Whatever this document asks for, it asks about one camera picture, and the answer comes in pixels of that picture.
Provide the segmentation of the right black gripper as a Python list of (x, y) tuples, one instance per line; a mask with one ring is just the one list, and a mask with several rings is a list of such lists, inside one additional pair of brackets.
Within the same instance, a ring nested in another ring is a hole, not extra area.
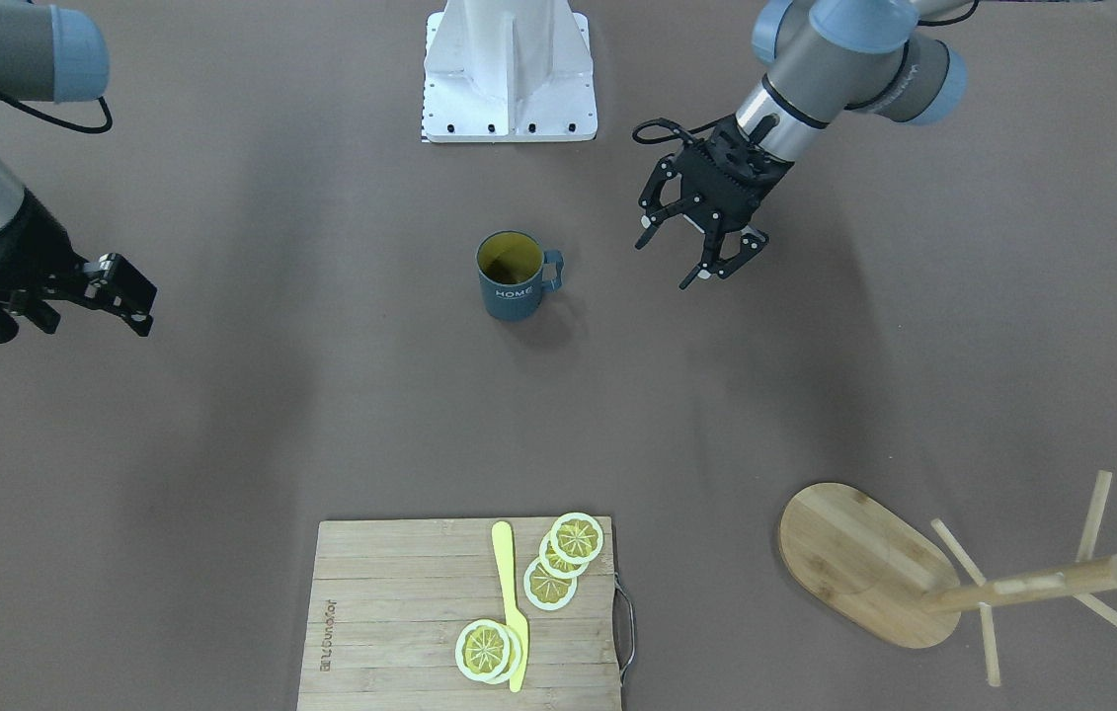
[(29, 294), (34, 323), (51, 333), (60, 316), (40, 302), (40, 292), (50, 280), (80, 269), (85, 307), (117, 316), (139, 337), (150, 336), (155, 284), (120, 253), (103, 254), (96, 262), (85, 263), (71, 249), (60, 222), (37, 196), (26, 193), (13, 220), (0, 230), (0, 344), (12, 342), (18, 333), (18, 324), (7, 311), (13, 292), (23, 289)]

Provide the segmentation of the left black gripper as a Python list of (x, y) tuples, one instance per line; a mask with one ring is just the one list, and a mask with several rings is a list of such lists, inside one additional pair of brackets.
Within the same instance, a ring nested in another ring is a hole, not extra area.
[[(641, 190), (643, 233), (634, 249), (643, 249), (667, 220), (687, 217), (703, 231), (703, 248), (698, 262), (678, 285), (686, 289), (697, 278), (728, 278), (762, 252), (768, 238), (750, 225), (752, 217), (794, 163), (761, 148), (744, 135), (735, 116), (693, 129), (672, 122), (668, 129), (681, 140), (681, 151), (659, 158)], [(665, 203), (663, 190), (672, 180), (679, 180), (679, 196)], [(728, 238), (739, 240), (738, 252), (722, 257)]]

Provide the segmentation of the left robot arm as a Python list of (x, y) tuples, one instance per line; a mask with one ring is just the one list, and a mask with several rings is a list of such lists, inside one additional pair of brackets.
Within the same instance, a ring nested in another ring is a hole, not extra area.
[(687, 273), (728, 278), (764, 252), (753, 217), (817, 136), (844, 112), (928, 125), (954, 111), (968, 69), (924, 27), (963, 22), (975, 1), (768, 1), (752, 45), (764, 75), (728, 116), (698, 127), (653, 118), (680, 148), (658, 158), (638, 199), (647, 246), (681, 217), (701, 234)]

